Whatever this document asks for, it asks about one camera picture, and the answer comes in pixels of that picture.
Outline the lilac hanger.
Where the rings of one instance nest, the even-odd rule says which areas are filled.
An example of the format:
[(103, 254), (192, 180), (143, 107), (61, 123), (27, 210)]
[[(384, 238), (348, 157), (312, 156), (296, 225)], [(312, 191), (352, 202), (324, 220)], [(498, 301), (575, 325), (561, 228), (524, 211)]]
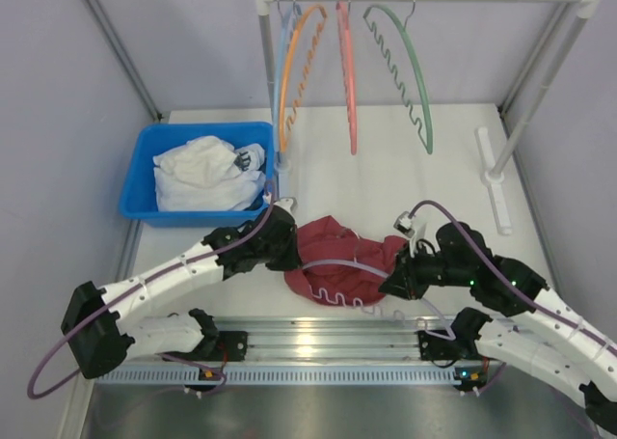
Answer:
[[(303, 266), (303, 269), (311, 269), (314, 267), (326, 266), (326, 265), (341, 265), (344, 267), (368, 272), (371, 275), (374, 275), (376, 277), (383, 278), (383, 279), (386, 279), (388, 277), (385, 271), (380, 270), (376, 267), (367, 265), (365, 263), (358, 262), (356, 259), (353, 259), (352, 261), (342, 260), (342, 259), (327, 259), (327, 260), (311, 261), (305, 264)], [(455, 333), (452, 329), (452, 326), (448, 322), (444, 314), (427, 298), (421, 298), (419, 302), (428, 311), (430, 311), (432, 315), (442, 325), (443, 330), (445, 332), (444, 335), (438, 334), (436, 331), (430, 330), (428, 327), (426, 318), (422, 316), (416, 317), (414, 320), (407, 319), (407, 316), (400, 310), (394, 310), (390, 314), (387, 314), (384, 311), (383, 307), (378, 303), (367, 305), (360, 298), (353, 298), (351, 301), (348, 301), (341, 292), (336, 292), (333, 295), (330, 295), (328, 291), (323, 287), (314, 289), (312, 285), (309, 285), (308, 291), (309, 291), (310, 297), (313, 300), (324, 301), (327, 305), (330, 305), (330, 306), (342, 307), (344, 309), (359, 310), (363, 314), (366, 314), (374, 318), (379, 318), (385, 321), (401, 322), (403, 324), (409, 323), (413, 330), (415, 331), (423, 330), (429, 336), (437, 337), (438, 339), (442, 339), (444, 341), (453, 342), (456, 338)]]

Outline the red tank top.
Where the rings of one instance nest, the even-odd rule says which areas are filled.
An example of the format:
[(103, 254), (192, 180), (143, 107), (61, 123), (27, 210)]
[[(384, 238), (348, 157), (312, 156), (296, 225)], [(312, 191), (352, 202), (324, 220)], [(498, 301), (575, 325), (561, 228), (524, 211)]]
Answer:
[(386, 297), (379, 287), (407, 244), (396, 235), (364, 238), (334, 217), (322, 217), (298, 229), (303, 266), (285, 272), (284, 280), (294, 293), (319, 305), (372, 306)]

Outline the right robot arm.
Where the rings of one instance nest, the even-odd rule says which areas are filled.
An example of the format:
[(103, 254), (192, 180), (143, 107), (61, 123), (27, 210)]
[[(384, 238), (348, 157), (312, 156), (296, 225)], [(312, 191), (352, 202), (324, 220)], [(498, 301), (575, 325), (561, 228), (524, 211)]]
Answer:
[(615, 342), (532, 268), (493, 255), (483, 236), (467, 224), (445, 224), (436, 239), (436, 251), (404, 246), (379, 291), (411, 301), (432, 286), (466, 288), (481, 307), (465, 308), (453, 321), (449, 344), (456, 355), (498, 359), (540, 379), (614, 434)]

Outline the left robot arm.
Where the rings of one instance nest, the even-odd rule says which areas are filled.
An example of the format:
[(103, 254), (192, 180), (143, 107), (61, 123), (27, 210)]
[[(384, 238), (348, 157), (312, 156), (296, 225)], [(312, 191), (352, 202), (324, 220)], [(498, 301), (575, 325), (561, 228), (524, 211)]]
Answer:
[(299, 268), (293, 214), (273, 205), (239, 227), (214, 229), (181, 255), (140, 275), (98, 288), (87, 282), (69, 300), (61, 330), (81, 374), (103, 376), (127, 360), (159, 353), (212, 356), (218, 330), (205, 311), (157, 317), (189, 292), (214, 286), (262, 264), (271, 271)]

